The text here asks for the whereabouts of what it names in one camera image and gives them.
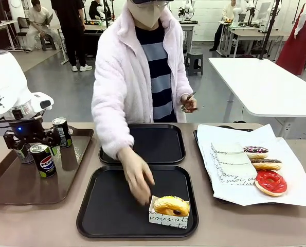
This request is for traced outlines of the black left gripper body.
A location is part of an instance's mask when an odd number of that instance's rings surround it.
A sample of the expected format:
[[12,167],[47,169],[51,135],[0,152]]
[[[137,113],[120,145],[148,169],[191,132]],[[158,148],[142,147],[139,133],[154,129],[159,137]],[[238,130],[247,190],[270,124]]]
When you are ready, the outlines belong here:
[[42,116],[35,116],[31,119],[20,119],[9,122],[14,135],[26,143],[41,143],[46,139],[46,132],[42,126]]

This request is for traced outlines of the person's right hand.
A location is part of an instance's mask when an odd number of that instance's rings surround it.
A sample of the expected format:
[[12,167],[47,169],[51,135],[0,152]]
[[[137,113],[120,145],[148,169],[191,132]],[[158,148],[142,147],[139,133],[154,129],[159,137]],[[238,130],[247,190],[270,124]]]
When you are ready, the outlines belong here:
[[149,185],[155,185],[148,164],[131,147],[121,149],[117,156],[122,163],[132,195],[141,205],[148,204],[151,197]]

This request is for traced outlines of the person's left hand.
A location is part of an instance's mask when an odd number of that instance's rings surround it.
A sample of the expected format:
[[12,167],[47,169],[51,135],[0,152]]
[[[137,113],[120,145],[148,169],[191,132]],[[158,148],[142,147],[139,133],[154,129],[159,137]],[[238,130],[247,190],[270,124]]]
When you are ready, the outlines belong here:
[[185,94],[181,97],[181,110],[185,113],[193,113],[198,110],[197,100],[194,98],[194,92]]

